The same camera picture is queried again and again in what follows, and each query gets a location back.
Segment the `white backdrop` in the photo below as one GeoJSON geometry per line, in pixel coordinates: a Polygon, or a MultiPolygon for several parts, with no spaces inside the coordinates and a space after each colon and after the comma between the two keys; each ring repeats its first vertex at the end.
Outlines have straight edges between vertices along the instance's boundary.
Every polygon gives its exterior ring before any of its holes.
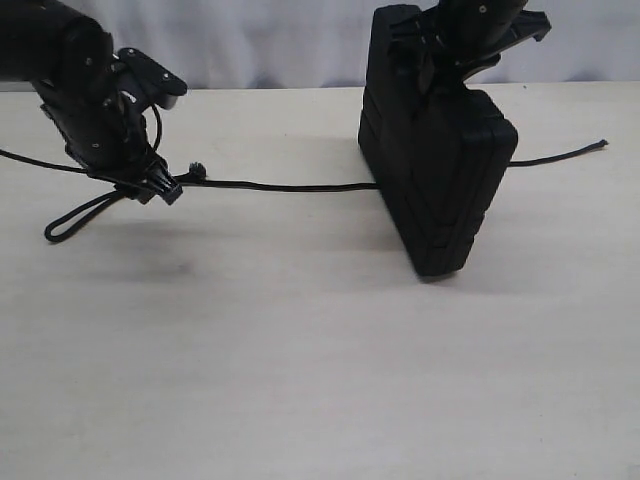
{"type": "MultiPolygon", "coordinates": [[[[191,87],[361,85],[384,0],[66,0],[191,87]]],[[[416,3],[427,8],[434,1],[416,3]]],[[[639,0],[531,0],[554,30],[478,82],[640,80],[639,0]]]]}

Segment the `white table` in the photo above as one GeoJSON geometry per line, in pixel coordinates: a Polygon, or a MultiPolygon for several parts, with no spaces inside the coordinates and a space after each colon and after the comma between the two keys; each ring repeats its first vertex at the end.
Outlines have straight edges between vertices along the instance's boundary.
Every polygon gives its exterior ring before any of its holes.
{"type": "MultiPolygon", "coordinates": [[[[489,86],[517,158],[465,270],[420,283],[376,192],[108,186],[2,161],[0,478],[640,478],[640,84],[489,86]]],[[[2,147],[64,162],[30,93],[2,147]]],[[[172,170],[368,181],[360,89],[193,92],[172,170]]]]}

